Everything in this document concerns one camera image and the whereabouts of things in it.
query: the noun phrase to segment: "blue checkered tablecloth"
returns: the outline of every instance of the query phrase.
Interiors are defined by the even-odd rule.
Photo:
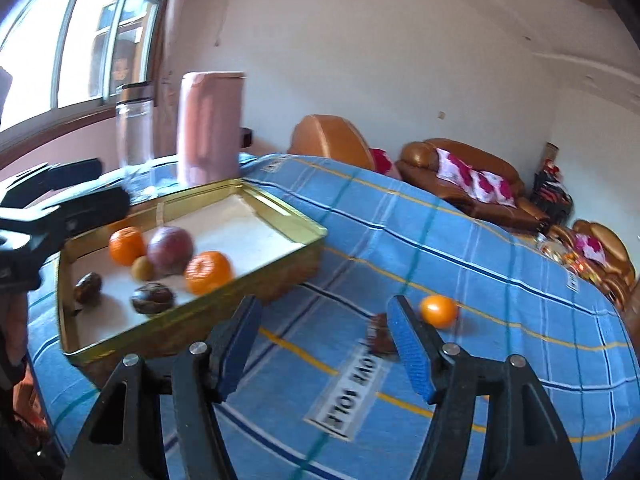
[[[586,480],[602,480],[640,424],[638,361],[612,305],[502,229],[397,180],[314,157],[270,155],[242,176],[328,229],[319,272],[265,309],[238,391],[217,408],[241,480],[407,479],[433,410],[391,366],[353,441],[303,419],[369,318],[403,293],[461,305],[441,332],[470,354],[531,363],[570,436]],[[52,264],[30,294],[29,354],[47,416],[69,452],[97,390],[62,355]],[[184,477],[170,399],[162,400],[172,479]],[[464,478],[475,478],[487,402],[476,404]]]

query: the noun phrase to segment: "black clamp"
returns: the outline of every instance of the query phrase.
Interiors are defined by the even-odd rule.
[[[114,370],[82,427],[63,480],[168,480],[159,395],[174,398],[186,477],[237,480],[213,403],[235,391],[258,333],[262,306],[253,296],[206,341],[171,357],[129,354]]]
[[[473,357],[418,320],[404,296],[387,322],[414,390],[436,409],[412,480],[462,475],[477,396],[489,396],[479,480],[580,480],[573,447],[534,371],[521,355]]]
[[[127,216],[129,195],[119,186],[47,208],[26,207],[46,192],[93,180],[101,172],[98,159],[55,166],[41,164],[0,183],[0,294],[38,289],[40,267],[68,238]],[[25,361],[12,366],[4,343],[0,333],[0,388],[10,390],[24,377]]]

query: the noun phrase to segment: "small brown fruit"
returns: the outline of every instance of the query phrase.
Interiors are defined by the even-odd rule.
[[[89,272],[74,287],[74,299],[82,304],[96,303],[102,290],[102,278],[97,272]]]
[[[155,273],[154,264],[146,256],[140,256],[131,266],[131,275],[139,282],[150,282]]]

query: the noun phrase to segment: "dried fruit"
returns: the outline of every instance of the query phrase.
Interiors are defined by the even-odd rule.
[[[367,344],[374,355],[385,356],[398,353],[386,323],[386,314],[376,314],[371,318],[367,329]]]
[[[131,296],[131,304],[140,314],[160,314],[174,306],[171,289],[162,283],[147,283]]]
[[[182,228],[163,226],[149,242],[147,256],[159,272],[182,274],[193,256],[193,240]]]
[[[109,238],[109,254],[114,262],[130,267],[140,256],[146,254],[142,232],[137,227],[125,227]]]
[[[233,271],[224,254],[205,251],[189,262],[184,277],[189,291],[200,296],[230,282],[233,279]]]
[[[74,287],[74,299],[82,304],[96,303],[102,290],[102,278],[97,272],[85,274]]]
[[[131,266],[131,275],[139,282],[149,282],[154,278],[154,264],[146,256],[140,256]]]

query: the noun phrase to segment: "metal tray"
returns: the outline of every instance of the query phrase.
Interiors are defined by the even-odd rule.
[[[239,195],[271,228],[302,247],[209,294],[149,316],[125,332],[81,347],[76,318],[72,315],[75,309],[72,264],[82,256],[107,247],[111,235],[123,227],[135,226],[149,231],[156,227],[160,213],[164,221],[171,222],[233,194]],[[205,338],[216,323],[231,317],[245,295],[255,294],[268,303],[308,280],[318,270],[325,236],[325,228],[242,180],[215,182],[133,206],[124,220],[68,240],[60,253],[56,293],[62,350],[73,365],[102,386],[127,353],[134,352],[145,358],[174,354],[191,342]]]

